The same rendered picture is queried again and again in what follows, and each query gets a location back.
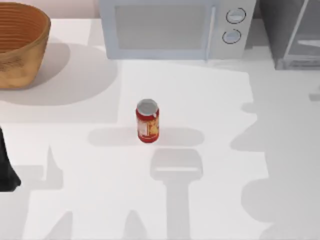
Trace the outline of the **wooden basket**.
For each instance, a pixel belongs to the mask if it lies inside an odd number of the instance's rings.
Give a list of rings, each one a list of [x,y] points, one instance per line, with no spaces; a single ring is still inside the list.
[[[41,67],[51,19],[41,9],[0,1],[0,89],[30,85]]]

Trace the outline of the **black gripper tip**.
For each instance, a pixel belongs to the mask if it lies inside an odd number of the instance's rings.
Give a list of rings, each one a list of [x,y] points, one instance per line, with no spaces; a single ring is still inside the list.
[[[0,127],[0,192],[13,192],[21,183],[9,160],[3,130]]]

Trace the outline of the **pale microwave oven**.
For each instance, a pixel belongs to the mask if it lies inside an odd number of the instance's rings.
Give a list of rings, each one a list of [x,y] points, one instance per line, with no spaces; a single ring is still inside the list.
[[[241,58],[253,19],[257,0],[215,0],[215,21],[211,41],[210,60],[228,60]],[[238,24],[230,24],[226,20],[229,10],[242,8],[246,12],[245,19]],[[235,44],[226,44],[222,40],[224,32],[236,29],[241,32],[241,39]]]

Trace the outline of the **microwave door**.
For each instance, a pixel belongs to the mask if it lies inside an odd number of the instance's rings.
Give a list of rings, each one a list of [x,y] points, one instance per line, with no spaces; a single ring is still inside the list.
[[[99,0],[109,59],[205,60],[215,0]]]

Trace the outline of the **red and white can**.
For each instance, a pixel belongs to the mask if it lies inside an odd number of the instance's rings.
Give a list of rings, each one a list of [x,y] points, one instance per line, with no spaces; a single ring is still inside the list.
[[[160,135],[160,109],[153,99],[140,100],[135,109],[137,136],[143,143],[154,143]]]

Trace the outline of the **microwave knob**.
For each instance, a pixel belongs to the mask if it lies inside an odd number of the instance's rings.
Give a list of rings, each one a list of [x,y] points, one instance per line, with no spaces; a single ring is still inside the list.
[[[246,11],[243,8],[231,9],[226,14],[226,20],[230,24],[239,24],[246,18]]]
[[[228,45],[232,45],[239,42],[241,37],[242,37],[242,34],[239,30],[232,29],[230,31],[224,32],[224,34],[222,35],[222,40],[224,43]]]

